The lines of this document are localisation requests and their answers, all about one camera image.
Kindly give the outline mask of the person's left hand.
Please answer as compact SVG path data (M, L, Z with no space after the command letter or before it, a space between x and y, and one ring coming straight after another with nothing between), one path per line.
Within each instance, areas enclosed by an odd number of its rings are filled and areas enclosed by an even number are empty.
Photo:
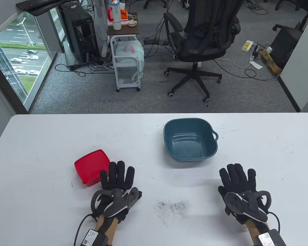
M134 168L125 167L123 161L111 162L108 171L100 172L102 188L91 199L92 217L97 219L97 226L111 226L126 218L129 210L142 197L142 192L133 187Z

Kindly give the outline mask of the person's right hand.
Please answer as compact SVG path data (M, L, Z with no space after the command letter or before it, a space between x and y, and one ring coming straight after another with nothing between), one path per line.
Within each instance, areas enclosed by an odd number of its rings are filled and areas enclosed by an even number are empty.
M239 163L229 164L219 171L222 186L218 192L225 203L225 213L232 215L240 224L253 221L264 227L271 205L271 195L267 191L257 191L256 171L244 172Z

